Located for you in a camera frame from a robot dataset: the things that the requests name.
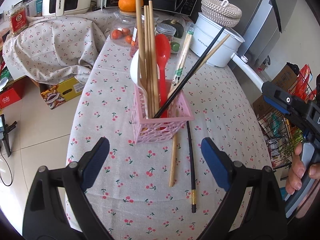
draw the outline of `glass jar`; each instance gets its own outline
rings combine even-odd
[[[114,15],[116,19],[111,24],[110,39],[121,47],[130,47],[136,16],[124,12],[115,12]]]
[[[176,31],[177,31],[176,28],[169,24],[159,23],[156,28],[156,35],[164,34],[168,38],[169,42],[171,43],[172,38],[175,35]]]
[[[153,22],[156,28],[157,25],[157,21],[159,20],[158,15],[153,14]],[[142,30],[143,30],[143,34],[144,34],[144,15],[141,15],[141,21],[142,21]],[[131,42],[131,49],[130,49],[130,56],[133,57],[134,54],[136,53],[136,51],[139,48],[139,42],[138,42],[138,34],[137,34],[137,24],[134,27],[134,31],[133,31],[133,37],[132,37],[132,42]]]

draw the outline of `finger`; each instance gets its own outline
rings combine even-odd
[[[300,155],[300,153],[302,152],[302,143],[299,142],[296,146],[296,149],[294,150],[294,154],[295,155]]]
[[[312,179],[320,179],[320,163],[311,165],[309,169],[309,177]]]
[[[303,162],[300,160],[299,155],[294,155],[292,157],[292,170],[300,179],[306,171],[306,168],[304,167]]]
[[[301,179],[293,172],[292,169],[289,170],[288,180],[291,185],[296,190],[299,190],[302,186]]]
[[[295,189],[290,185],[289,180],[285,182],[285,190],[287,191],[288,194],[292,195],[295,192]]]

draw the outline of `red box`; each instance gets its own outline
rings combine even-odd
[[[25,78],[19,79],[12,85],[4,88],[0,93],[0,108],[5,108],[22,99],[25,85]]]

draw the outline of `pink plastic basket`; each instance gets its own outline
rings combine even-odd
[[[169,89],[171,80],[166,80],[166,83]],[[134,85],[132,127],[136,144],[168,141],[186,121],[191,120],[194,117],[183,91],[169,105],[168,118],[146,119],[143,94]]]

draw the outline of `tiled floor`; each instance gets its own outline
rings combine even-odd
[[[41,165],[49,169],[65,167],[68,140],[80,97],[50,110],[40,96],[39,89],[27,80],[22,100],[4,108],[7,124],[17,121],[17,128],[9,133],[12,155],[1,152],[12,171],[10,187],[0,181],[0,208],[10,223],[22,233],[25,204],[34,175]],[[7,164],[0,156],[0,172],[5,184],[11,182]],[[59,189],[63,205],[65,193]]]

